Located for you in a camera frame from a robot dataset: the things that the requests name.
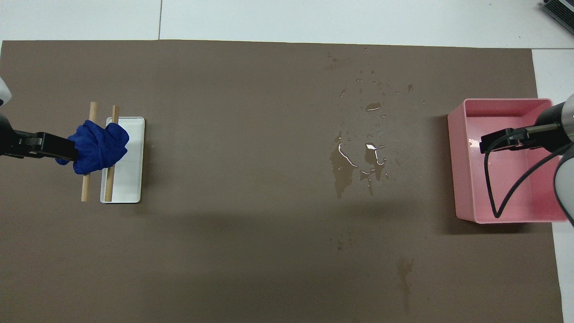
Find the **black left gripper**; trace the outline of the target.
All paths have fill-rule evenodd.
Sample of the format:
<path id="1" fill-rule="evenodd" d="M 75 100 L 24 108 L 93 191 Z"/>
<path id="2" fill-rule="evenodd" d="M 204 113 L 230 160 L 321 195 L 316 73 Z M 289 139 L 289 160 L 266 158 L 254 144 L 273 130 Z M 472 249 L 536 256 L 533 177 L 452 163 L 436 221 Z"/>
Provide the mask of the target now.
<path id="1" fill-rule="evenodd" d="M 25 157 L 43 158 L 42 155 L 31 152 L 31 145 L 26 142 L 27 139 L 36 138 L 33 134 L 15 131 L 8 119 L 0 113 L 0 156 L 10 156 L 17 159 Z M 43 155 L 55 159 L 76 161 L 79 153 L 74 141 L 45 132 L 43 133 Z"/>

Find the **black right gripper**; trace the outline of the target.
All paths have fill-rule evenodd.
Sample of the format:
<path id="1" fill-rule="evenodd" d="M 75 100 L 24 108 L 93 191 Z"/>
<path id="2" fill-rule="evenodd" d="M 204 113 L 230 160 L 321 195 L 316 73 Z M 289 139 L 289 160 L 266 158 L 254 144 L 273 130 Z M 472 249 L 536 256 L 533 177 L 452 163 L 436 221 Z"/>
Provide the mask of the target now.
<path id="1" fill-rule="evenodd" d="M 562 102 L 544 110 L 531 126 L 507 127 L 480 137 L 480 153 L 499 150 L 558 149 L 571 143 L 571 103 Z"/>

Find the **blue towel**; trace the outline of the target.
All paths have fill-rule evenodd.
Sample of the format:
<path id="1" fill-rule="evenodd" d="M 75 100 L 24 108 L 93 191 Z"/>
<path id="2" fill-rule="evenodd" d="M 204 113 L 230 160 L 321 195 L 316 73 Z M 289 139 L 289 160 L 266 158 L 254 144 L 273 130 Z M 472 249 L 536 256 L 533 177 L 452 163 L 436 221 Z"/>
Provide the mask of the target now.
<path id="1" fill-rule="evenodd" d="M 78 158 L 73 162 L 74 173 L 86 175 L 114 166 L 128 150 L 129 134 L 117 123 L 100 127 L 86 120 L 68 139 L 74 142 Z"/>

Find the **spilled water puddle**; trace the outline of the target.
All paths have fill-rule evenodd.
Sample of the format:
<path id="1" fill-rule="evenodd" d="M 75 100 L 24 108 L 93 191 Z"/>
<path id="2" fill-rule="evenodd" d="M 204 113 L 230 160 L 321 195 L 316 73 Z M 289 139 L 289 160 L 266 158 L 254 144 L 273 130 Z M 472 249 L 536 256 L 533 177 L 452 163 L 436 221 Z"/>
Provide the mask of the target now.
<path id="1" fill-rule="evenodd" d="M 398 46 L 335 46 L 328 57 L 335 77 L 328 108 L 337 125 L 329 155 L 336 196 L 356 190 L 375 196 L 398 179 L 400 119 L 416 102 L 407 53 Z"/>

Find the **wooden rack rod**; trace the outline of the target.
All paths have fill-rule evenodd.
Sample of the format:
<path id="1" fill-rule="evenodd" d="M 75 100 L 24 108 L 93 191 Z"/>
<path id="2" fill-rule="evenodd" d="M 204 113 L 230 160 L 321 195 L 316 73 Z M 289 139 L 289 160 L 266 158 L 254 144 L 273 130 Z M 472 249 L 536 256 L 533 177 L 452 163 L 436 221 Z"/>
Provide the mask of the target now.
<path id="1" fill-rule="evenodd" d="M 119 111 L 120 108 L 117 105 L 112 106 L 112 116 L 110 119 L 110 124 L 117 123 L 119 121 Z M 113 200 L 113 179 L 115 175 L 115 165 L 107 168 L 106 171 L 106 187 L 104 191 L 104 201 L 106 203 L 111 203 Z"/>
<path id="2" fill-rule="evenodd" d="M 95 122 L 97 112 L 98 112 L 98 102 L 95 101 L 90 102 L 88 120 Z M 89 199 L 90 180 L 91 180 L 90 173 L 85 174 L 82 178 L 81 202 L 87 202 Z"/>

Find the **white rack with wooden rods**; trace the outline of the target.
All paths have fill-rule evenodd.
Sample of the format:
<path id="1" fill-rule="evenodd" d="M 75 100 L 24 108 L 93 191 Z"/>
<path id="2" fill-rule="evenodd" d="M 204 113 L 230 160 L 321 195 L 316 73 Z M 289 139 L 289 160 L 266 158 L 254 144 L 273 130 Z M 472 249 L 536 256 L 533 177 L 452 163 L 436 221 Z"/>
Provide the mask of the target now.
<path id="1" fill-rule="evenodd" d="M 114 165 L 111 201 L 106 201 L 107 169 L 102 171 L 99 200 L 102 204 L 137 204 L 141 201 L 145 119 L 119 117 L 119 126 L 129 135 L 127 153 Z"/>

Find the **grey ribbed device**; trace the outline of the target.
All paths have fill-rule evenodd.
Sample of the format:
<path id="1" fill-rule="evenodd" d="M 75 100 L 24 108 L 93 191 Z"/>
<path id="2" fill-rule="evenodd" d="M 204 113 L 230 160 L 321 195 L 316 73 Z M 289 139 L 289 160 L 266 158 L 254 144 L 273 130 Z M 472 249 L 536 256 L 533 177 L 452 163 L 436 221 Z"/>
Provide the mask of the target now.
<path id="1" fill-rule="evenodd" d="M 542 9 L 554 20 L 574 25 L 574 0 L 543 0 Z"/>

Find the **brown table mat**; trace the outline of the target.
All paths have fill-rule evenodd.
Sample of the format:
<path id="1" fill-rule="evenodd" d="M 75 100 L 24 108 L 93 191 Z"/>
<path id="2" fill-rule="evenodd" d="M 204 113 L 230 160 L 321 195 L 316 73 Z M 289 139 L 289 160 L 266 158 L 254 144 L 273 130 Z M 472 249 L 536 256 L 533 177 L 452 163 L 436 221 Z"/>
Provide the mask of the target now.
<path id="1" fill-rule="evenodd" d="M 335 46 L 4 41 L 14 128 L 66 137 L 96 101 L 146 134 L 138 204 L 0 157 L 0 323 L 562 323 L 551 224 L 455 214 L 447 115 L 537 96 L 531 51 L 398 46 L 398 179 L 340 199 Z"/>

